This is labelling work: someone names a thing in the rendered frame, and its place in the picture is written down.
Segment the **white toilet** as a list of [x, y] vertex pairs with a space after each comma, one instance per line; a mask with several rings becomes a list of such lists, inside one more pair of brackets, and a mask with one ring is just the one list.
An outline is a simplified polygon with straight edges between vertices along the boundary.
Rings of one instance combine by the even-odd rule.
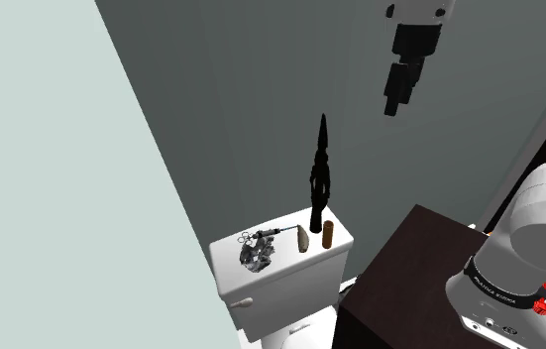
[[328, 208], [322, 219], [333, 222], [332, 247], [322, 246], [322, 235], [308, 232], [309, 247], [298, 251], [296, 225], [309, 227], [311, 210], [284, 215], [250, 228], [249, 232], [280, 228], [273, 236], [271, 263], [251, 272], [239, 261], [243, 244], [238, 233], [209, 245], [211, 268], [220, 298], [228, 305], [249, 298], [247, 307], [231, 307], [239, 335], [257, 342], [334, 303], [354, 239]]

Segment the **black syringe with rings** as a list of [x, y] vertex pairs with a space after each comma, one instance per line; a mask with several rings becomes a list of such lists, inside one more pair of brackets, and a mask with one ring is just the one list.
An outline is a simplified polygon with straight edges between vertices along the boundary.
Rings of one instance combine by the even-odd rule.
[[296, 228], [296, 225], [284, 227], [284, 228], [272, 228], [268, 230], [258, 230], [255, 233], [249, 233], [247, 231], [239, 234], [237, 242], [241, 244], [249, 244], [252, 240], [258, 240], [260, 238], [269, 237], [272, 235], [277, 235], [280, 232], [291, 230]]

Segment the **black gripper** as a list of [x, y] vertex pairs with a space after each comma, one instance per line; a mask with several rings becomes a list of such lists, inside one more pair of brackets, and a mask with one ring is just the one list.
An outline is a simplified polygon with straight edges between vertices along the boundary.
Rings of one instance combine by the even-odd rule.
[[399, 104], [409, 103], [413, 88], [420, 79], [425, 58], [435, 53], [441, 31], [441, 24], [396, 26], [391, 51], [402, 60], [391, 65], [385, 84], [383, 95], [386, 97], [386, 116], [395, 116]]

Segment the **crumpled grey silver object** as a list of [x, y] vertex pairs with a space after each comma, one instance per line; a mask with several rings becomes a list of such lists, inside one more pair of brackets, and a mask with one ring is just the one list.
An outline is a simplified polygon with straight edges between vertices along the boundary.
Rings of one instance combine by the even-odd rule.
[[254, 244], [245, 244], [239, 255], [239, 262], [252, 273], [259, 273], [271, 262], [274, 253], [273, 239], [258, 239]]

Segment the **tall black slender figure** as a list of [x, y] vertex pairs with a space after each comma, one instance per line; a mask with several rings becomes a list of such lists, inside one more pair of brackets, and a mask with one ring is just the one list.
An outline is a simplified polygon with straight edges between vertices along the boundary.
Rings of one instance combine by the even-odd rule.
[[322, 114], [318, 132], [317, 150], [310, 172], [311, 217], [309, 230], [312, 233], [322, 231], [322, 211], [330, 197], [330, 169], [328, 165], [328, 131], [326, 115]]

